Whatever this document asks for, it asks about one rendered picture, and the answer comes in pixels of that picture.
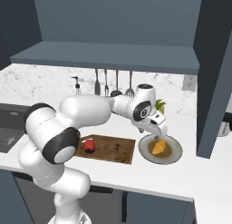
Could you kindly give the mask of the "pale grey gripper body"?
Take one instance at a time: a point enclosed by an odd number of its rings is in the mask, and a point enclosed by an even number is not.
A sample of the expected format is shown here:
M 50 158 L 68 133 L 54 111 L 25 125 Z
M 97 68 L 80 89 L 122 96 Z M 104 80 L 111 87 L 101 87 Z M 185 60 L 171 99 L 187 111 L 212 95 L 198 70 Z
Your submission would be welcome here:
M 165 122 L 162 124 L 156 124 L 152 119 L 144 119 L 140 122 L 131 122 L 138 129 L 143 129 L 143 131 L 149 132 L 154 137 L 159 136 L 160 139 L 163 139 L 168 132 L 168 127 Z

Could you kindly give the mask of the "golden croissant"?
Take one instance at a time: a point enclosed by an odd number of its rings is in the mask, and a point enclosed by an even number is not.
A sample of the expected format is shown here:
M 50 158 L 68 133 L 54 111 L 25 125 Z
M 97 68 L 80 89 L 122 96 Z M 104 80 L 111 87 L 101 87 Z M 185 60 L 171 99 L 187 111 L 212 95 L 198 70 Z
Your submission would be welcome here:
M 154 155 L 160 154 L 162 152 L 164 152 L 166 147 L 166 142 L 164 139 L 160 139 L 159 141 L 156 141 L 154 144 L 154 148 L 152 150 L 152 153 Z

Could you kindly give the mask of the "brown wooden cutting board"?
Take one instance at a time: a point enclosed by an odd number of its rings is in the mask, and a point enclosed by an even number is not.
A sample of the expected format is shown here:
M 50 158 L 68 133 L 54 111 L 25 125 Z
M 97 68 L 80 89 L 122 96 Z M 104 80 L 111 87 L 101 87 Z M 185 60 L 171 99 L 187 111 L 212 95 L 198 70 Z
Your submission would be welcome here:
M 84 142 L 92 139 L 94 151 L 87 153 L 84 149 Z M 78 149 L 75 155 L 101 161 L 114 161 L 118 163 L 131 164 L 135 140 L 104 135 L 88 135 L 80 138 Z

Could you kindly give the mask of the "blue-grey large cabinet door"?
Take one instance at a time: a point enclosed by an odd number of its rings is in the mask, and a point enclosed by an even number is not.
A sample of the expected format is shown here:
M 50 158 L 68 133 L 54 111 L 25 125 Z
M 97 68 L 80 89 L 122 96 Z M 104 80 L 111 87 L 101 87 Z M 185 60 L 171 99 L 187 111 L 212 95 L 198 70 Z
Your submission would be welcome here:
M 193 48 L 199 61 L 197 148 L 208 159 L 232 93 L 232 0 L 203 0 Z

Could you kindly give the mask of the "blue-grey small cabinet door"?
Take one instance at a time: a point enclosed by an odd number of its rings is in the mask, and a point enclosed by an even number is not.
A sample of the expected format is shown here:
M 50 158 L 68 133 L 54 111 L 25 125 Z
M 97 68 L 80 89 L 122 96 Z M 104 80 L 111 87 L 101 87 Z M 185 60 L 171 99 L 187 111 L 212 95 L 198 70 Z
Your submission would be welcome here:
M 0 0 L 0 71 L 42 41 L 34 0 Z

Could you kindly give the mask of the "grey round plate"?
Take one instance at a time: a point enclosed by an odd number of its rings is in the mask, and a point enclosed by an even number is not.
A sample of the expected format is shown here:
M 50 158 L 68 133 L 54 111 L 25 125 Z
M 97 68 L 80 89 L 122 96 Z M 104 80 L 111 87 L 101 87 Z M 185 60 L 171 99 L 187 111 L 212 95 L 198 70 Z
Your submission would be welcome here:
M 153 154 L 157 141 L 153 135 L 143 137 L 139 142 L 139 151 L 143 158 L 160 165 L 168 165 L 178 161 L 182 156 L 182 148 L 177 140 L 166 135 L 164 137 L 165 149 L 163 152 Z

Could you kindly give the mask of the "green leafy plant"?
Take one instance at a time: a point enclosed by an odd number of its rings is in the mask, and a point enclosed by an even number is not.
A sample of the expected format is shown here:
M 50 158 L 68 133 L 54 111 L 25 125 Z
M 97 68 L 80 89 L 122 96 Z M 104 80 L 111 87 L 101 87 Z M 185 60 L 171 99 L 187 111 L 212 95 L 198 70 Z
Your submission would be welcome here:
M 155 103 L 155 107 L 157 110 L 159 110 L 160 112 L 164 112 L 164 105 L 166 103 L 162 100 L 162 99 L 158 99 Z

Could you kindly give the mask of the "hanging wide fork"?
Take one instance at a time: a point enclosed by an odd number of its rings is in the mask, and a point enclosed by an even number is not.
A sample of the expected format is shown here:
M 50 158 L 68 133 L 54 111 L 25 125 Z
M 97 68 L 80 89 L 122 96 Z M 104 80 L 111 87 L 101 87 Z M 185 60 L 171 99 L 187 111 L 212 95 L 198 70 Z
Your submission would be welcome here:
M 129 88 L 127 89 L 125 94 L 130 96 L 130 97 L 134 96 L 134 91 L 132 89 L 132 72 L 130 72 L 130 85 L 129 85 Z

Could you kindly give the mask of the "hanging black ladle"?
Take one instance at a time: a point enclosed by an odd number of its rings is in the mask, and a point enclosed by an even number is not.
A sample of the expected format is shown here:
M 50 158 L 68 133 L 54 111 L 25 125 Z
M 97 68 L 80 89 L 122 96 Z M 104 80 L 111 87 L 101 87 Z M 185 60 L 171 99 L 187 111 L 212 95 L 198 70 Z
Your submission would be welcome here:
M 116 70 L 116 89 L 111 92 L 111 97 L 115 97 L 121 94 L 122 93 L 119 90 L 119 70 Z

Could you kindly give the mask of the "hanging slim fork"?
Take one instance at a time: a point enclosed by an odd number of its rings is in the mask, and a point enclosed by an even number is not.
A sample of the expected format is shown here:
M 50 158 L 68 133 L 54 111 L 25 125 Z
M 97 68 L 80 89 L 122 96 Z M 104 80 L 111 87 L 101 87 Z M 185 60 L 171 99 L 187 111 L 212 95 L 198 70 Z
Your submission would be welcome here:
M 109 96 L 109 86 L 107 83 L 107 69 L 104 69 L 104 74 L 105 74 L 105 87 L 104 87 L 104 92 L 105 92 L 105 97 Z

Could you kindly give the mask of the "hanging spatula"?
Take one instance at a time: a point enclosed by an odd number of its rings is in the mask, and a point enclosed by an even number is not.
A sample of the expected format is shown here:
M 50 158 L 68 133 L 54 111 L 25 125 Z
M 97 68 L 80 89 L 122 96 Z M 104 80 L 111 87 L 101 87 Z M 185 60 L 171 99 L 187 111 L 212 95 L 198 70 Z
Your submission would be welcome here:
M 100 95 L 101 94 L 101 86 L 98 80 L 98 69 L 95 69 L 95 76 L 96 76 L 96 81 L 95 81 L 95 85 L 94 85 L 94 93 L 96 95 Z

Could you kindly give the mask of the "grey round pot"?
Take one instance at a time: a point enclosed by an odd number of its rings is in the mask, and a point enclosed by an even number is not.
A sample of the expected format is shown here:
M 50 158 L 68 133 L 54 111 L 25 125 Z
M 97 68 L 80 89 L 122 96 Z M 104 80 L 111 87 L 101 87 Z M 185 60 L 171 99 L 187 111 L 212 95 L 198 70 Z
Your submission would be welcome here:
M 232 131 L 232 113 L 226 112 L 219 128 L 218 137 L 227 136 Z

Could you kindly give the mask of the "blue-grey narrow cupboard door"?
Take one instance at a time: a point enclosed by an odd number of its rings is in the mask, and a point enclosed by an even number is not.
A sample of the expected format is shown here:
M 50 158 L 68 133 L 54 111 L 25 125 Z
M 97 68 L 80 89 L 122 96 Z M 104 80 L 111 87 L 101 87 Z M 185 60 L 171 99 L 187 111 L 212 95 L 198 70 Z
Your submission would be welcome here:
M 197 224 L 193 202 L 128 192 L 124 224 Z

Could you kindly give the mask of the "grey soap dispenser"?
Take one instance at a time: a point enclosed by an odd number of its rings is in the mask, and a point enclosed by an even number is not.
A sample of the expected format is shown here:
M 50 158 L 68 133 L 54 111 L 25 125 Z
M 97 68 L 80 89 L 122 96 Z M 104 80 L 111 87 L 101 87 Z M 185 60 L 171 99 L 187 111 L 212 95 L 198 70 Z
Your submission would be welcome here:
M 80 84 L 79 84 L 78 76 L 72 76 L 72 79 L 75 80 L 75 90 L 76 90 L 76 94 L 81 94 L 81 86 L 80 86 Z

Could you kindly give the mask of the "grey wide cupboard door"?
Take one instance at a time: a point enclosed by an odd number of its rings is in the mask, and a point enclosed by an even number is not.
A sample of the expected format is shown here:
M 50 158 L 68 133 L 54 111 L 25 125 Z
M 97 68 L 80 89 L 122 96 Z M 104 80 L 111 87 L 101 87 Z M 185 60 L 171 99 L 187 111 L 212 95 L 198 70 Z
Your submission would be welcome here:
M 34 185 L 32 178 L 20 172 L 13 173 L 26 205 L 33 217 L 34 224 L 47 224 L 55 213 L 54 194 Z M 89 192 L 80 203 L 89 215 L 92 224 L 121 224 L 120 192 L 112 194 Z

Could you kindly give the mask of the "dark grey sink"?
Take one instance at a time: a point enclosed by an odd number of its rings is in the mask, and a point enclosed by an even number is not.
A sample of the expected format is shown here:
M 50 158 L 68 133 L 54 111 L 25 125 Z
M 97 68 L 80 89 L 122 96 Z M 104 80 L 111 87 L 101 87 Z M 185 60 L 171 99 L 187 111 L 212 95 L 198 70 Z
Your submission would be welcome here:
M 8 153 L 24 135 L 28 106 L 0 103 L 0 153 Z

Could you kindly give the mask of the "blue-grey cupboard side panel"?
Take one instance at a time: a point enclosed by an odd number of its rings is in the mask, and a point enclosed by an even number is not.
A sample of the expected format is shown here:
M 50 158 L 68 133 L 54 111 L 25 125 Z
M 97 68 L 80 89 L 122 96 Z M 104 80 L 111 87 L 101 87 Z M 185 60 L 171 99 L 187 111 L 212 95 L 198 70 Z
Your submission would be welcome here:
M 0 224 L 34 224 L 11 171 L 0 170 Z

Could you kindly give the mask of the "white wall socket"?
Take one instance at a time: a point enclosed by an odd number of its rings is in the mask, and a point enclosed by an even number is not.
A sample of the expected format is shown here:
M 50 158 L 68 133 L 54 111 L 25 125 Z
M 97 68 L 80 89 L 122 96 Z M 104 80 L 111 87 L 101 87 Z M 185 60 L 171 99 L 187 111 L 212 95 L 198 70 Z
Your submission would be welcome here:
M 198 77 L 196 75 L 185 75 L 182 90 L 194 92 L 197 87 Z

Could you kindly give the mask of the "blue-grey open wall cabinet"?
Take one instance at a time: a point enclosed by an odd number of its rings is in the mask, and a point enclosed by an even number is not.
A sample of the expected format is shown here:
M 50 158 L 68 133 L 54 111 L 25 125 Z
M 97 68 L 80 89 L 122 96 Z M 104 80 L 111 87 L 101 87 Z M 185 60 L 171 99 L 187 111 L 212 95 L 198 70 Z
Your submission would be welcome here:
M 196 74 L 203 0 L 34 0 L 42 40 L 16 63 Z

